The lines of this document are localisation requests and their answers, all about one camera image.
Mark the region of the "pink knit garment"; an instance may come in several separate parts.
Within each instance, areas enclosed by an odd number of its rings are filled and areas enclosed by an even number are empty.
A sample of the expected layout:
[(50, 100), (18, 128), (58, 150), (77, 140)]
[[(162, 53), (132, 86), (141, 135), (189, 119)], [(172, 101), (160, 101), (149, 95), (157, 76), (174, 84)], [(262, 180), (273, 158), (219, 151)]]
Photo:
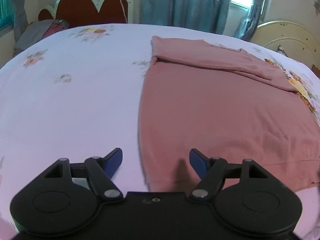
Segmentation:
[(319, 185), (319, 123), (278, 67), (243, 49), (152, 38), (139, 108), (151, 191), (191, 191), (195, 148), (230, 163), (253, 159), (293, 191)]

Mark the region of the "pile of bedding clothes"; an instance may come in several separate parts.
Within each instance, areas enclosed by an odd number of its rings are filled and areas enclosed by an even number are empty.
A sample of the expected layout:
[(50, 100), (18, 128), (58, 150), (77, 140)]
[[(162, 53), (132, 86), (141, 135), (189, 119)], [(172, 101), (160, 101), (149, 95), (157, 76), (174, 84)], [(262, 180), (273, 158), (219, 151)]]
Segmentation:
[(69, 23), (65, 20), (43, 20), (29, 24), (14, 46), (13, 57), (44, 38), (68, 28)]

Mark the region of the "floral white bed sheet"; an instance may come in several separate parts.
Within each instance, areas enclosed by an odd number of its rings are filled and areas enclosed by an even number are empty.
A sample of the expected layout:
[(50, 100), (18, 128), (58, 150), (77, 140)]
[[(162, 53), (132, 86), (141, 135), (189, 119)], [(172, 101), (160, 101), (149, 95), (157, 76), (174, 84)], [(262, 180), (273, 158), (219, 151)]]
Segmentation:
[(319, 91), (319, 80), (301, 60), (225, 35), (103, 24), (45, 38), (1, 68), (1, 239), (17, 233), (9, 211), (13, 196), (59, 158), (83, 161), (119, 147), (124, 161), (116, 184), (124, 192), (148, 189), (138, 149), (138, 108), (153, 36), (241, 48), (294, 70)]

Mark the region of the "patterned pillow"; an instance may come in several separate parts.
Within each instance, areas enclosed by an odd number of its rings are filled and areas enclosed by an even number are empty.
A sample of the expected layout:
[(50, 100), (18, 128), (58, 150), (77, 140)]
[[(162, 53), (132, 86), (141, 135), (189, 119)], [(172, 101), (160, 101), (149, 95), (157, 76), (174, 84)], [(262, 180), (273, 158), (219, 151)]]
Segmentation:
[(277, 53), (281, 54), (281, 55), (284, 55), (285, 57), (288, 57), (287, 53), (285, 52), (283, 46), (280, 44), (278, 47), (277, 47)]

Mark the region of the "cream arched headboard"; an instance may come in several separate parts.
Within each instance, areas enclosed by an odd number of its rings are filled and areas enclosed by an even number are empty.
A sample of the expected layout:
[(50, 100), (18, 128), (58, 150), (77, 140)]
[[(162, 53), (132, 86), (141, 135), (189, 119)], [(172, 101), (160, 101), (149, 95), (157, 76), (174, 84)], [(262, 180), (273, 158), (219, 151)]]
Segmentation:
[(290, 21), (271, 21), (259, 25), (252, 43), (277, 51), (281, 44), (288, 57), (319, 68), (319, 42), (305, 27)]

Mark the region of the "red heart-shaped headboard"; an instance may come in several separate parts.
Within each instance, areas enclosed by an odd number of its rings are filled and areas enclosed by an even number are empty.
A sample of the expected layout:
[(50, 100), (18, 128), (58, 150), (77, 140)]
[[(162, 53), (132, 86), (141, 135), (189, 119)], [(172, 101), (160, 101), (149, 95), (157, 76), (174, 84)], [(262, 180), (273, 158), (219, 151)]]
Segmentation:
[(45, 6), (37, 19), (64, 20), (70, 28), (133, 22), (133, 0), (56, 0)]

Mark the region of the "teal blue curtain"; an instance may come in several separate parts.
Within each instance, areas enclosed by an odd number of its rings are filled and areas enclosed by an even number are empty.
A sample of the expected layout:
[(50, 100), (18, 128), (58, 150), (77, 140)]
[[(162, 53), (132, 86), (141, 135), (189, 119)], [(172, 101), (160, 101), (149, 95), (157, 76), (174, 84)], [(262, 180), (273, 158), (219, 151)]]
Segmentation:
[(142, 0), (142, 24), (222, 34), (231, 0)]

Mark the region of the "teal window blind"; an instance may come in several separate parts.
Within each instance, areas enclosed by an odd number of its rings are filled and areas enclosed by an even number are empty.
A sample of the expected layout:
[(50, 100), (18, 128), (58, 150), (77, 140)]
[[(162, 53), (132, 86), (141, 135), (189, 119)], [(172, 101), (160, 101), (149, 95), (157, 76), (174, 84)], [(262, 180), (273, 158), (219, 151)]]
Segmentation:
[(0, 29), (4, 30), (14, 24), (12, 0), (0, 0)]

